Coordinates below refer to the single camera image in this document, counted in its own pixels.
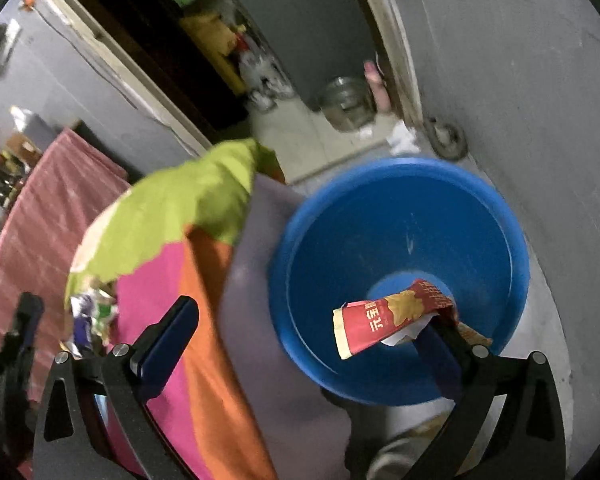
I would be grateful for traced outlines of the red snack wrapper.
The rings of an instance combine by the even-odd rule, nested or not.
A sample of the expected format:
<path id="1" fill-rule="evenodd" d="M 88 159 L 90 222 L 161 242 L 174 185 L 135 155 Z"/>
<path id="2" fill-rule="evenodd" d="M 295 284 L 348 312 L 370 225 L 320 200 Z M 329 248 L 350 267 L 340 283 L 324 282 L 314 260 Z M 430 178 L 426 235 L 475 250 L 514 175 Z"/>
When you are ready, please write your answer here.
<path id="1" fill-rule="evenodd" d="M 492 340 L 458 317 L 454 300 L 436 285 L 418 278 L 407 289 L 376 300 L 353 301 L 332 311 L 338 356 L 350 359 L 373 347 L 412 342 L 435 316 L 451 320 L 468 344 L 490 347 Z"/>

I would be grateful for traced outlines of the grey cabinet in doorway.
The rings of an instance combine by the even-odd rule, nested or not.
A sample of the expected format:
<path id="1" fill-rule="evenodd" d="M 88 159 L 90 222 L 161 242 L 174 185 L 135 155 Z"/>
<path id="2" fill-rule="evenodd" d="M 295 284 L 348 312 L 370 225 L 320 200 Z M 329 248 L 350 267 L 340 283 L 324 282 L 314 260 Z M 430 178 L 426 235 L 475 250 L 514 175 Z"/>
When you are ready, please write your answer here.
<path id="1" fill-rule="evenodd" d="M 375 44 L 358 0 L 237 0 L 283 67 L 301 101 L 316 112 L 327 85 L 363 76 Z"/>

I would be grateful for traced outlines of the white sneakers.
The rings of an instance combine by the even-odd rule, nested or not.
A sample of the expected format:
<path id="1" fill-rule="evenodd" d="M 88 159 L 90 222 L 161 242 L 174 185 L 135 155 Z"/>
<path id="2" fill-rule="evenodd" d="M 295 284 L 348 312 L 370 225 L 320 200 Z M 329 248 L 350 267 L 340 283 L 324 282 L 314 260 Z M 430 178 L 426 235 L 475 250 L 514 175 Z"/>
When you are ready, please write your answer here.
<path id="1" fill-rule="evenodd" d="M 248 76 L 248 87 L 251 104 L 260 113 L 270 112 L 278 101 L 289 100 L 296 95 L 290 82 L 276 68 L 264 73 L 254 70 Z"/>

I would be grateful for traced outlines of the blue plastic bucket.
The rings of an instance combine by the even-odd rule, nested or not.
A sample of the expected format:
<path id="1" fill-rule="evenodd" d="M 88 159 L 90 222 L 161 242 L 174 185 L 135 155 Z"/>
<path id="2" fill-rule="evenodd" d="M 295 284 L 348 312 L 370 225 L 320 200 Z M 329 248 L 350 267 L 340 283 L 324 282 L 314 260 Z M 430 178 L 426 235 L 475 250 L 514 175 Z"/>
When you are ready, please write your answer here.
<path id="1" fill-rule="evenodd" d="M 276 335 L 300 370 L 364 404 L 437 399 L 412 344 L 338 356 L 332 311 L 400 292 L 423 278 L 450 296 L 460 320 L 500 353 L 526 304 L 524 233 L 486 181 L 441 160 L 385 158 L 340 174 L 307 198 L 284 229 L 268 270 Z"/>

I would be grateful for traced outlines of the green white wrapper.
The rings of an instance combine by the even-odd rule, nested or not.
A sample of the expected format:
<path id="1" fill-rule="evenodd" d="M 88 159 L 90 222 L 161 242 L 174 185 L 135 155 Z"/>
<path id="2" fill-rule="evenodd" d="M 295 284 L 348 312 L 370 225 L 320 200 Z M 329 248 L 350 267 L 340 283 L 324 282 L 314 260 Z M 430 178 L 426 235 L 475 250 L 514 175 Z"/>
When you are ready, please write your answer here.
<path id="1" fill-rule="evenodd" d="M 104 354 L 118 316 L 116 297 L 106 289 L 90 286 L 70 297 L 68 313 L 65 348 L 76 359 Z"/>

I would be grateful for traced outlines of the colourful patchwork table cloth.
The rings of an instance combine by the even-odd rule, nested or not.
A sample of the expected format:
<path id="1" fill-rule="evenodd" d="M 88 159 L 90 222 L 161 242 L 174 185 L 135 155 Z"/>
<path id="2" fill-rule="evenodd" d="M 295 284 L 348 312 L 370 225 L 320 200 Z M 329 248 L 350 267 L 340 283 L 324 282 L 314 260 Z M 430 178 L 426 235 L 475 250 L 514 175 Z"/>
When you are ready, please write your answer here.
<path id="1" fill-rule="evenodd" d="M 300 202 L 271 150 L 226 141 L 134 184 L 73 258 L 68 296 L 114 286 L 114 342 L 196 301 L 196 332 L 148 408 L 201 479 L 348 476 L 350 418 L 288 358 L 268 312 L 268 267 Z"/>

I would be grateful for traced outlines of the steel pot on floor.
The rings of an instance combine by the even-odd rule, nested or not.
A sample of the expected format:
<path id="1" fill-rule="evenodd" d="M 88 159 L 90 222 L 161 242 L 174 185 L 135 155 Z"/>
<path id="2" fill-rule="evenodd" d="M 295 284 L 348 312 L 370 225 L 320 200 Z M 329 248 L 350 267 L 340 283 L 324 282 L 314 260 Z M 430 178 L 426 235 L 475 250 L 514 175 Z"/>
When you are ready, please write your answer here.
<path id="1" fill-rule="evenodd" d="M 365 81 L 338 77 L 318 96 L 326 120 L 340 132 L 352 132 L 371 124 L 376 115 L 370 87 Z"/>

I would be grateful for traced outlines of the pink checked cloth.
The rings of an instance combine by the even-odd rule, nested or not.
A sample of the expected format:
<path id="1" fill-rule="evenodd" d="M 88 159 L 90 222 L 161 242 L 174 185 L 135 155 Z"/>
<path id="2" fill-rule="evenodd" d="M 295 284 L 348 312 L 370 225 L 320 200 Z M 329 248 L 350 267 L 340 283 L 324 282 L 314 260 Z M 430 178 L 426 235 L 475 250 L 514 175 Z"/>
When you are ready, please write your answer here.
<path id="1" fill-rule="evenodd" d="M 0 349 L 23 292 L 43 299 L 28 397 L 42 398 L 65 337 L 65 291 L 72 259 L 98 215 L 126 189 L 126 171 L 70 129 L 27 178 L 0 234 Z"/>

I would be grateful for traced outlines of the pink bottle on floor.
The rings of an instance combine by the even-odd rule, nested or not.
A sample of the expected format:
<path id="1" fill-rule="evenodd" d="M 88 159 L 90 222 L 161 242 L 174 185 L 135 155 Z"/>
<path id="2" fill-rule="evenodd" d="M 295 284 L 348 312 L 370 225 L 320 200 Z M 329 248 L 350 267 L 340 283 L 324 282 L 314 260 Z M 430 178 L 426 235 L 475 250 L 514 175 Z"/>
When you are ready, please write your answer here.
<path id="1" fill-rule="evenodd" d="M 364 62 L 364 75 L 380 114 L 391 112 L 391 101 L 384 80 L 374 61 Z"/>

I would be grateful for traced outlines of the yellow bag in closet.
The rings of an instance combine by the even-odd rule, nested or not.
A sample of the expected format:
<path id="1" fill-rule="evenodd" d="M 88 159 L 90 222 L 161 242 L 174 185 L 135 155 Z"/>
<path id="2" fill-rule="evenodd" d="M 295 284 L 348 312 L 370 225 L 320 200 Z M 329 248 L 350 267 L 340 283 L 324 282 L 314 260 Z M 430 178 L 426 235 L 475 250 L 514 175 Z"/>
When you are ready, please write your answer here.
<path id="1" fill-rule="evenodd" d="M 218 12 L 206 11 L 180 19 L 180 24 L 235 96 L 247 92 L 238 71 L 227 59 L 237 47 L 236 34 Z"/>

